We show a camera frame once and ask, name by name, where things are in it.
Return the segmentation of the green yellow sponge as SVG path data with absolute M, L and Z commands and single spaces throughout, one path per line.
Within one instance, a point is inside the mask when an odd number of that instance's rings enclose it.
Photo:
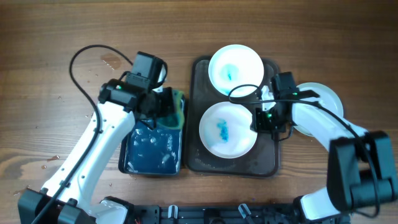
M 159 93 L 161 111 L 157 123 L 167 129 L 183 129 L 185 124 L 185 96 L 183 91 L 165 88 Z

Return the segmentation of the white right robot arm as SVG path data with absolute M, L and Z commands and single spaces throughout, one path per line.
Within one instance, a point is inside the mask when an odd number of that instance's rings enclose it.
M 391 140 L 383 131 L 369 132 L 322 105 L 314 90 L 278 90 L 258 103 L 273 106 L 254 113 L 254 129 L 278 133 L 291 123 L 308 130 L 328 151 L 326 186 L 295 199 L 295 218 L 324 221 L 350 213 L 368 218 L 381 205 L 397 200 L 397 172 Z

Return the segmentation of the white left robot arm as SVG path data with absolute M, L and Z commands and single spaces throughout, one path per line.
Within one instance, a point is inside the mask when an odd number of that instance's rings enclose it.
M 133 217 L 134 205 L 118 198 L 91 204 L 96 184 L 136 120 L 180 111 L 182 98 L 171 88 L 157 91 L 152 85 L 112 79 L 102 86 L 98 99 L 90 124 L 61 168 L 39 191 L 21 195 L 21 223 L 127 223 Z

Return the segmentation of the white plate front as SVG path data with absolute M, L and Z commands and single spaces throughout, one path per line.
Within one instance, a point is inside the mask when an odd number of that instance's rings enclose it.
M 220 102 L 209 107 L 201 117 L 200 140 L 213 155 L 235 159 L 248 153 L 257 140 L 251 124 L 252 114 L 247 108 Z

